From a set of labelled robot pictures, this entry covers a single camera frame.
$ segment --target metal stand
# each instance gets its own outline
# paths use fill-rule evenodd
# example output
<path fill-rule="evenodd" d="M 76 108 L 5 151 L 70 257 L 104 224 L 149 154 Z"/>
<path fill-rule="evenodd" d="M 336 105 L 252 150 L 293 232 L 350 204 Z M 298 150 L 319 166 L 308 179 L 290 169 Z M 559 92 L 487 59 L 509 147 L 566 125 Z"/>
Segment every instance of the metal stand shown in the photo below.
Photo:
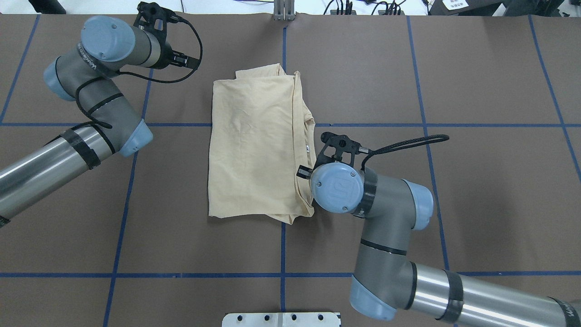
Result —
<path fill-rule="evenodd" d="M 274 0 L 274 20 L 294 20 L 295 0 Z"/>

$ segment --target metal bracket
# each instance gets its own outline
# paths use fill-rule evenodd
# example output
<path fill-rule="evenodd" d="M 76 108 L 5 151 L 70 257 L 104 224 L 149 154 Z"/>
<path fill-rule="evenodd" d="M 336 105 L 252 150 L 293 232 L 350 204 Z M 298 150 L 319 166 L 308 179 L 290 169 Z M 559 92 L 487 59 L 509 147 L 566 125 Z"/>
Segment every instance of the metal bracket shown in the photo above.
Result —
<path fill-rule="evenodd" d="M 338 312 L 227 314 L 222 327 L 340 327 Z"/>
<path fill-rule="evenodd" d="M 295 0 L 274 0 L 274 20 L 294 20 Z"/>

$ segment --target blue tape line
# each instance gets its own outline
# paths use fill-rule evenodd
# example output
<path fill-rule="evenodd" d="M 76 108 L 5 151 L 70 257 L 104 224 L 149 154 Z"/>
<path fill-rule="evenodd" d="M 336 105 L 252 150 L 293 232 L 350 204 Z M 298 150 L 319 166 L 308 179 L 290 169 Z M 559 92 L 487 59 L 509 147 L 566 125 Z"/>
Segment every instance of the blue tape line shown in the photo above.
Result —
<path fill-rule="evenodd" d="M 10 90 L 8 91 L 8 96 L 6 97 L 6 101 L 4 102 L 4 108 L 2 108 L 2 113 L 0 113 L 0 124 L 4 120 L 4 116 L 6 115 L 6 111 L 8 110 L 8 105 L 10 104 L 10 98 L 12 97 L 12 92 L 14 92 L 14 87 L 16 86 L 16 82 L 18 81 L 18 76 L 20 75 L 20 70 L 24 65 L 24 59 L 26 58 L 26 54 L 28 53 L 28 49 L 30 48 L 30 43 L 33 40 L 34 32 L 36 32 L 36 28 L 38 26 L 38 21 L 40 20 L 40 15 L 37 15 L 36 19 L 34 20 L 33 29 L 30 31 L 30 36 L 28 37 L 28 42 L 26 42 L 26 47 L 24 47 L 24 52 L 22 53 L 22 57 L 20 58 L 20 63 L 18 64 L 18 68 L 16 68 L 16 73 L 14 74 L 14 79 L 12 80 L 12 85 L 10 86 Z"/>
<path fill-rule="evenodd" d="M 70 127 L 78 123 L 2 123 L 17 127 Z M 147 123 L 149 127 L 212 127 L 212 123 Z M 501 123 L 426 123 L 427 127 L 531 127 L 561 128 L 562 124 L 501 124 Z M 424 127 L 422 123 L 317 123 L 316 127 Z M 581 124 L 565 124 L 565 127 L 581 127 Z"/>
<path fill-rule="evenodd" d="M 111 273 L 0 272 L 0 278 L 111 278 Z"/>
<path fill-rule="evenodd" d="M 537 34 L 535 33 L 535 25 L 533 24 L 533 17 L 529 15 L 529 24 L 530 24 L 530 31 L 533 34 L 533 41 L 535 42 L 535 48 L 537 49 L 537 55 L 539 56 L 539 62 L 541 63 L 541 68 L 543 69 L 543 74 L 545 76 L 545 80 L 547 80 L 548 90 L 551 93 L 551 98 L 553 99 L 553 104 L 555 105 L 555 110 L 557 111 L 557 116 L 559 117 L 559 122 L 561 122 L 561 126 L 563 128 L 563 134 L 565 135 L 565 139 L 567 141 L 567 147 L 569 148 L 569 152 L 571 153 L 571 158 L 573 159 L 573 164 L 575 166 L 575 170 L 577 171 L 577 177 L 581 182 L 581 169 L 579 168 L 579 163 L 577 161 L 577 156 L 575 155 L 575 150 L 573 150 L 573 146 L 571 145 L 571 140 L 569 139 L 569 133 L 567 133 L 567 128 L 565 127 L 565 121 L 563 120 L 563 115 L 561 114 L 561 109 L 559 108 L 559 103 L 557 102 L 557 97 L 555 96 L 555 92 L 553 91 L 553 85 L 551 84 L 551 79 L 548 77 L 547 68 L 545 67 L 543 55 L 541 54 L 541 49 L 539 47 L 539 42 L 537 40 Z"/>
<path fill-rule="evenodd" d="M 467 271 L 459 272 L 460 275 L 484 277 L 484 276 L 581 276 L 581 270 L 577 271 Z"/>
<path fill-rule="evenodd" d="M 150 79 L 153 78 L 153 68 L 149 69 L 149 78 Z M 151 90 L 151 81 L 147 81 L 147 87 L 145 88 L 144 106 L 143 109 L 141 109 L 141 119 L 145 119 L 145 113 L 147 112 L 147 104 L 149 102 L 149 90 Z"/>
<path fill-rule="evenodd" d="M 282 28 L 282 68 L 286 72 L 286 26 Z"/>
<path fill-rule="evenodd" d="M 418 90 L 418 101 L 419 101 L 419 112 L 422 116 L 422 126 L 424 128 L 424 136 L 428 136 L 428 124 L 426 123 L 426 114 L 424 112 L 424 100 L 422 98 L 422 90 L 419 86 L 419 73 L 418 73 L 418 65 L 415 57 L 415 49 L 414 49 L 414 37 L 411 31 L 411 20 L 409 16 L 406 16 L 407 19 L 407 32 L 410 36 L 410 48 L 411 48 L 411 60 L 414 65 L 414 74 L 415 74 L 415 86 Z M 426 145 L 426 151 L 428 154 L 428 164 L 430 168 L 430 177 L 432 178 L 432 189 L 434 192 L 434 200 L 436 202 L 436 209 L 437 209 L 437 219 L 438 224 L 440 226 L 440 242 L 442 244 L 442 256 L 444 259 L 444 268 L 446 270 L 450 269 L 450 263 L 448 261 L 448 250 L 446 248 L 446 235 L 444 233 L 444 224 L 442 222 L 442 212 L 440 210 L 440 199 L 437 193 L 437 185 L 436 185 L 436 174 L 434 172 L 434 166 L 432 161 L 432 150 L 430 149 L 430 145 Z"/>
<path fill-rule="evenodd" d="M 117 270 L 119 268 L 119 258 L 121 257 L 121 246 L 123 245 L 123 236 L 125 235 L 125 225 L 127 223 L 127 214 L 129 212 L 129 199 L 131 198 L 131 191 L 133 190 L 133 181 L 135 178 L 135 165 L 137 163 L 138 154 L 139 151 L 133 154 L 133 163 L 131 164 L 129 186 L 127 187 L 127 195 L 125 197 L 125 207 L 123 209 L 123 218 L 121 220 L 121 228 L 119 230 L 119 239 L 117 241 L 117 250 L 115 252 L 115 262 L 113 263 L 113 273 L 111 275 L 111 284 L 109 285 L 109 296 L 107 297 L 107 307 L 105 308 L 103 327 L 107 327 L 107 325 L 109 324 L 109 313 L 111 312 L 111 303 L 113 302 L 113 292 L 115 290 L 115 281 L 117 278 Z"/>
<path fill-rule="evenodd" d="M 581 276 L 581 271 L 464 271 L 460 275 L 487 276 Z M 352 272 L 288 272 L 284 278 L 351 278 Z M 0 272 L 0 278 L 111 278 L 112 273 L 82 272 Z M 118 278 L 280 278 L 278 272 L 233 273 L 117 273 Z"/>
<path fill-rule="evenodd" d="M 286 224 L 281 222 L 281 312 L 286 311 Z"/>
<path fill-rule="evenodd" d="M 278 272 L 264 273 L 118 273 L 117 278 L 280 278 Z"/>

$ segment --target folded cloth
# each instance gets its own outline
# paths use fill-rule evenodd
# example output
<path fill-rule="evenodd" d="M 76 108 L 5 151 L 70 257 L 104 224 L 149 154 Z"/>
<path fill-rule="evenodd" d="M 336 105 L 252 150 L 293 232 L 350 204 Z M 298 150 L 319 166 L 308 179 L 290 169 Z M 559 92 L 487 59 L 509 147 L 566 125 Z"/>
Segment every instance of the folded cloth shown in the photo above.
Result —
<path fill-rule="evenodd" d="M 209 215 L 265 214 L 288 224 L 313 216 L 309 181 L 296 172 L 315 164 L 314 126 L 299 72 L 288 76 L 275 64 L 215 81 Z"/>

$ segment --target silver cylinder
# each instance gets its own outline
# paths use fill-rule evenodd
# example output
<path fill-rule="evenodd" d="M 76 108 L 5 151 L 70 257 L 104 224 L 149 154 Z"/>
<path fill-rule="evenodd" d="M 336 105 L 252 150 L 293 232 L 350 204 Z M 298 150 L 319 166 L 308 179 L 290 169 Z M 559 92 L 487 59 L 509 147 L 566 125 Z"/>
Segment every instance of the silver cylinder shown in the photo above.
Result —
<path fill-rule="evenodd" d="M 443 270 L 417 265 L 417 288 L 412 310 L 442 317 L 449 300 Z M 475 327 L 565 327 L 565 315 L 553 299 L 539 297 L 461 276 L 464 303 L 457 323 Z"/>
<path fill-rule="evenodd" d="M 441 269 L 416 264 L 418 271 L 412 310 L 421 311 L 440 318 L 446 311 L 450 285 L 446 273 Z"/>
<path fill-rule="evenodd" d="M 101 161 L 111 156 L 109 146 L 93 127 L 75 132 Z M 87 170 L 77 151 L 65 139 L 56 139 L 0 172 L 0 216 L 16 216 Z"/>
<path fill-rule="evenodd" d="M 564 327 L 565 315 L 553 299 L 460 276 L 464 306 L 458 323 L 482 327 Z"/>

